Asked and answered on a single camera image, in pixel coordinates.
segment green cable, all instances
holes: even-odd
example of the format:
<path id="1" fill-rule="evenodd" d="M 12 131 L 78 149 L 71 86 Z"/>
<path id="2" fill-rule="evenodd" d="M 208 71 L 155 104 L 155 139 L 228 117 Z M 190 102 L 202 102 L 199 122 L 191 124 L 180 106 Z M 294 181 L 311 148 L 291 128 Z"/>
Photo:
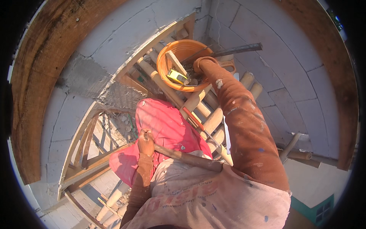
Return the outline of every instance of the green cable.
<path id="1" fill-rule="evenodd" d="M 134 126 L 133 126 L 133 124 L 132 124 L 132 120 L 131 120 L 131 116 L 130 116 L 130 114 L 129 113 L 127 113 L 128 114 L 128 118 L 130 119 L 130 122 L 131 122 L 131 126 L 132 126 L 132 133 L 135 135 L 135 137 L 136 138 L 138 138 L 138 136 L 135 134 L 135 132 L 134 132 Z"/>

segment teal wall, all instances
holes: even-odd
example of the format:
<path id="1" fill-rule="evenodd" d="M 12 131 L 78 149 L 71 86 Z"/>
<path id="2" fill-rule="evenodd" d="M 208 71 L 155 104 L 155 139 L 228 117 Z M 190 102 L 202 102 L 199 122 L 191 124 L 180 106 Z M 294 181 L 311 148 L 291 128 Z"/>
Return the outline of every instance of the teal wall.
<path id="1" fill-rule="evenodd" d="M 309 208 L 295 197 L 291 197 L 291 207 L 304 215 L 316 226 L 321 226 L 330 216 L 334 207 L 334 195 L 331 195 L 315 207 Z"/>

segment plastic bucket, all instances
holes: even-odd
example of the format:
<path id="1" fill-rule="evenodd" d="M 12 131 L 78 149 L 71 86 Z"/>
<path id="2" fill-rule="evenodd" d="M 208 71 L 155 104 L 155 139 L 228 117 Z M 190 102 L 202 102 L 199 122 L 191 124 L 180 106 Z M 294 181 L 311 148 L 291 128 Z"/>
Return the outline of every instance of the plastic bucket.
<path id="1" fill-rule="evenodd" d="M 210 83 L 202 83 L 197 86 L 182 86 L 178 84 L 172 83 L 167 77 L 168 71 L 173 67 L 173 63 L 167 58 L 165 55 L 166 52 L 169 50 L 174 53 L 174 55 L 177 57 L 179 61 L 184 60 L 185 58 L 195 54 L 196 52 L 200 51 L 203 48 L 206 48 L 207 46 L 205 44 L 202 44 L 201 42 L 189 40 L 189 39 L 183 39 L 179 41 L 174 41 L 172 43 L 167 44 L 162 51 L 158 55 L 158 59 L 156 61 L 156 67 L 158 69 L 158 72 L 161 76 L 161 79 L 171 88 L 174 88 L 179 91 L 185 91 L 185 92 L 195 92 L 204 89 L 207 87 Z M 208 56 L 212 53 L 212 50 L 210 48 L 207 48 L 203 50 L 202 52 L 195 55 L 194 59 L 200 58 L 202 56 Z"/>

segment hand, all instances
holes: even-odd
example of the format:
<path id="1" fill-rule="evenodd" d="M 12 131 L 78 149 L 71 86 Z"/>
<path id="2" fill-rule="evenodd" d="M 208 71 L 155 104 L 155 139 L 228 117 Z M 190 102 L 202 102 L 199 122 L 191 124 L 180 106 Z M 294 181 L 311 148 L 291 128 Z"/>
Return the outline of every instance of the hand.
<path id="1" fill-rule="evenodd" d="M 152 156 L 154 154 L 155 147 L 153 133 L 150 129 L 145 128 L 140 131 L 137 146 L 141 154 L 146 154 L 148 156 Z"/>

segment brown sleeve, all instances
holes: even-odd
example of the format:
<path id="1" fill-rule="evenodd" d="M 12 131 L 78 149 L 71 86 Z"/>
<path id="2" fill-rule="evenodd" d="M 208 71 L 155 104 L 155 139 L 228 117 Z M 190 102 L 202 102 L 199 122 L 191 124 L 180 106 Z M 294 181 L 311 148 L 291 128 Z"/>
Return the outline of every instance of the brown sleeve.
<path id="1" fill-rule="evenodd" d="M 288 191 L 277 147 L 253 95 L 217 63 L 204 59 L 199 68 L 213 85 L 225 115 L 233 171 L 249 180 Z"/>
<path id="2" fill-rule="evenodd" d="M 120 228 L 133 219 L 138 210 L 151 198 L 150 174 L 153 168 L 153 157 L 140 154 L 137 165 L 135 182 L 132 185 L 127 210 L 123 215 Z"/>

